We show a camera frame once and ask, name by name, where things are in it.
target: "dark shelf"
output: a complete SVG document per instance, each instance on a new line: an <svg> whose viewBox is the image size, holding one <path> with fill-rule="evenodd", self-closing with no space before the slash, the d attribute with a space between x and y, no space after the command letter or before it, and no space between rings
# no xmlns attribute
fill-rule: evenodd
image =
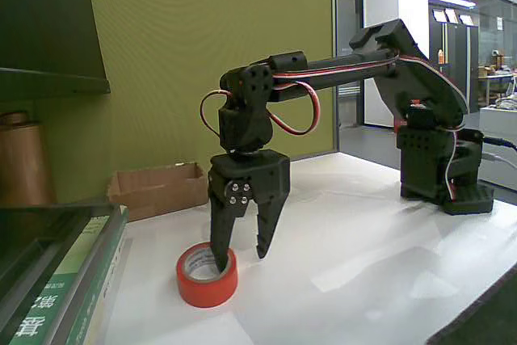
<svg viewBox="0 0 517 345"><path fill-rule="evenodd" d="M110 93L106 78L0 68L0 101Z"/></svg>

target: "red tape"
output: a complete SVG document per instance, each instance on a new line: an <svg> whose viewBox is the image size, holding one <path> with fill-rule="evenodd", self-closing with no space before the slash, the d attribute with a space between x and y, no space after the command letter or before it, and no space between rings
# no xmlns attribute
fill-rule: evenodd
<svg viewBox="0 0 517 345"><path fill-rule="evenodd" d="M216 268L209 242L196 244L179 257L176 264L179 294L189 305L195 307L208 308L221 305L237 288L237 258L229 249L228 264L221 274L207 280L192 277L192 272L203 266Z"/></svg>

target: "cardboard box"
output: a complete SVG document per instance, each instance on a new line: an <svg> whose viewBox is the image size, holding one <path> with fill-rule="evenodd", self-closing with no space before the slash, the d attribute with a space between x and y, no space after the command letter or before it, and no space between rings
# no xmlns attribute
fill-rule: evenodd
<svg viewBox="0 0 517 345"><path fill-rule="evenodd" d="M208 202L207 177L197 163L117 171L107 189L111 202L127 205L128 221Z"/></svg>

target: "ceiling light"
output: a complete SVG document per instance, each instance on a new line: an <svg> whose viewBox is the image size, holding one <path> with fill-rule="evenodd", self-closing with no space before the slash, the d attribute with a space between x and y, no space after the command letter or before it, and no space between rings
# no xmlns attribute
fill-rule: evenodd
<svg viewBox="0 0 517 345"><path fill-rule="evenodd" d="M457 6L467 7L467 8L474 8L477 6L474 2L469 2L467 0L437 0L438 2L445 2L450 4L456 4Z"/></svg>

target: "black robotic arm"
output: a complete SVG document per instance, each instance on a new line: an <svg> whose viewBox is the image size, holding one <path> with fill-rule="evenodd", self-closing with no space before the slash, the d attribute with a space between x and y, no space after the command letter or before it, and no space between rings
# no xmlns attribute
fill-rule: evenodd
<svg viewBox="0 0 517 345"><path fill-rule="evenodd" d="M408 123L397 135L401 194L436 202L454 214L491 210L493 192L477 185L482 134L462 130L469 110L464 96L427 63L404 23L397 19L365 28L350 46L354 52L346 57L307 62L303 52L280 54L221 78L220 92L228 97L219 110L226 154L212 158L208 174L212 252L221 271L235 218L244 216L250 200L258 205L258 256L269 249L290 189L290 160L262 150L273 133L267 103L299 98L307 90L375 78L388 109ZM456 195L453 179L473 200L465 203Z"/></svg>

